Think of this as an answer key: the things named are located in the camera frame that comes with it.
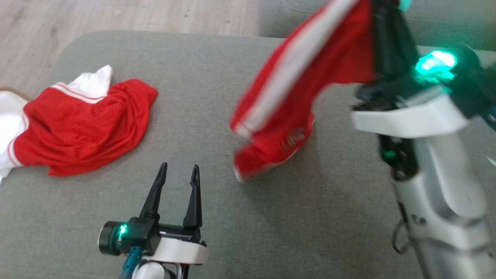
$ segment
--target gray couch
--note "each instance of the gray couch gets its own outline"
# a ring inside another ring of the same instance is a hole
[[[159,213],[166,223],[181,223],[192,167],[201,170],[210,258],[192,268],[191,279],[419,278],[413,252],[400,257],[390,246],[400,214],[376,136],[352,127],[348,108],[356,102],[356,85],[322,93],[314,133],[290,161],[237,183],[232,154],[244,140],[233,135],[228,120],[280,42],[105,31],[71,43],[46,86],[110,64],[114,81],[139,78],[159,96],[143,141],[113,163],[71,177],[23,167],[4,180],[0,278],[117,278],[124,257],[99,253],[100,228],[139,214],[164,161],[169,172]],[[496,60],[495,53],[482,54],[485,62]],[[476,119],[463,137],[487,187],[494,226],[496,171],[486,156],[496,159],[495,134]]]
[[[284,38],[328,0],[262,0],[259,36]],[[422,46],[463,42],[496,51],[496,1],[412,0],[406,12],[410,29]]]

